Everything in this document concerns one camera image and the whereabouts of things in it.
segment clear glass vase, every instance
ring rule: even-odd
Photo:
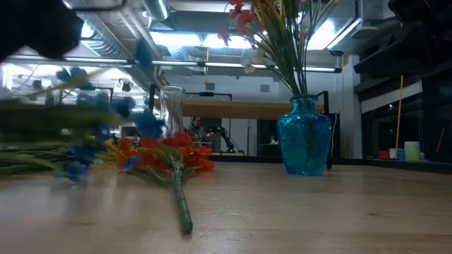
[[[184,131],[184,95],[185,89],[182,87],[165,86],[160,89],[160,119],[165,121],[162,134],[164,138],[171,138],[176,132]]]
[[[316,113],[316,95],[294,95],[293,111],[278,119],[281,156],[288,174],[320,176],[331,142],[331,121]]]

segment green stem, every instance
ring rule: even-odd
[[[171,172],[172,184],[174,194],[176,195],[176,204],[179,208],[179,218],[181,222],[181,232],[183,234],[190,234],[193,230],[193,223],[191,222],[189,206],[186,203],[184,189],[182,188],[181,172],[179,169]]]

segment person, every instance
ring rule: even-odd
[[[197,140],[203,140],[206,138],[206,133],[203,127],[201,127],[201,117],[193,117],[190,126],[187,127],[187,131],[191,137],[195,137]]]

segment table surface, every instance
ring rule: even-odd
[[[452,176],[333,166],[288,176],[280,164],[217,163],[172,191],[101,171],[71,186],[48,174],[0,179],[2,253],[452,253]]]

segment blue glass vase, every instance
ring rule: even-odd
[[[278,140],[288,174],[320,176],[330,149],[331,121],[316,113],[316,95],[294,95],[293,111],[278,119]]]

